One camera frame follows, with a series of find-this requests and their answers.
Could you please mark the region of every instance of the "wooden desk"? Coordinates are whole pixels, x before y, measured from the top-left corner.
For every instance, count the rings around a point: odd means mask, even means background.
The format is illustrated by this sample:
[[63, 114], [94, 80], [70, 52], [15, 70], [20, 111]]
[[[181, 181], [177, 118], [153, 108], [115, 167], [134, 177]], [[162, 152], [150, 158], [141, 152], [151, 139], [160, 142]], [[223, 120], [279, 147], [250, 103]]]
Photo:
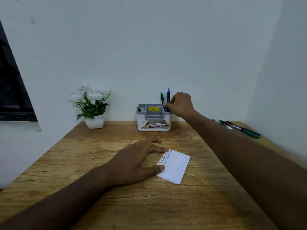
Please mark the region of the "wooden desk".
[[[153, 135], [191, 156], [181, 184], [154, 176], [113, 188], [73, 229], [276, 229], [185, 122], [153, 132], [138, 131], [136, 122], [107, 122], [91, 130], [79, 123], [0, 193], [0, 222], [108, 162], [128, 143]], [[144, 166], [155, 165], [161, 155], [149, 154]]]

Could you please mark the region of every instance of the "forearm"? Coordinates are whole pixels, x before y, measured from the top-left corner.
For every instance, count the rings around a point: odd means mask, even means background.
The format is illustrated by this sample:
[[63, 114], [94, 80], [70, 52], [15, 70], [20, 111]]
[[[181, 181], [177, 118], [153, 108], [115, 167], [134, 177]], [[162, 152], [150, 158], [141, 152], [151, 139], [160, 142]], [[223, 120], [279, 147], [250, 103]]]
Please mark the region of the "forearm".
[[185, 120], [280, 229], [307, 224], [307, 171], [198, 112]]
[[0, 228], [67, 229], [111, 187], [107, 167], [96, 167], [64, 189], [13, 216]]

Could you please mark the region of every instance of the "desk organizer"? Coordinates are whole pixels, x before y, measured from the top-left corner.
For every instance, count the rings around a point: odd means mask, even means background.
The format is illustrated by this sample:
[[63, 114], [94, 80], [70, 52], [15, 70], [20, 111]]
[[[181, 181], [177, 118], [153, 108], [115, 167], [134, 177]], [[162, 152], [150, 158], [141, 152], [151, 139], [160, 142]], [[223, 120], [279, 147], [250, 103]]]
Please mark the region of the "desk organizer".
[[162, 104], [144, 104], [136, 111], [139, 131], [169, 131], [171, 129], [172, 112], [164, 111]]

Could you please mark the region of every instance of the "yellow price sticker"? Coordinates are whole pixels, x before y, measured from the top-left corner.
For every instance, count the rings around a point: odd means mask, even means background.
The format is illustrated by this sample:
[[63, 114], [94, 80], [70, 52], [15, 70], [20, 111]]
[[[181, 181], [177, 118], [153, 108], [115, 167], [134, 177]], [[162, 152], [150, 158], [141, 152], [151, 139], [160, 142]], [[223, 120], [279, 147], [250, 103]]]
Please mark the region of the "yellow price sticker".
[[159, 106], [156, 107], [149, 107], [149, 111], [159, 112]]

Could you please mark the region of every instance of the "potted plant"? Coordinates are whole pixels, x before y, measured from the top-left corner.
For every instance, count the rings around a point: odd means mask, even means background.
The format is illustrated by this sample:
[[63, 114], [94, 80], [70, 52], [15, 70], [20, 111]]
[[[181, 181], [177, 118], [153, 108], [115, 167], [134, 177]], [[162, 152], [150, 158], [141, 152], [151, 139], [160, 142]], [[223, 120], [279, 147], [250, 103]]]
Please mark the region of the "potted plant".
[[106, 121], [106, 106], [105, 103], [111, 96], [111, 90], [106, 97], [98, 88], [90, 88], [89, 86], [81, 86], [76, 93], [71, 95], [70, 103], [74, 107], [79, 107], [82, 111], [77, 115], [77, 120], [84, 117], [88, 128], [103, 128]]

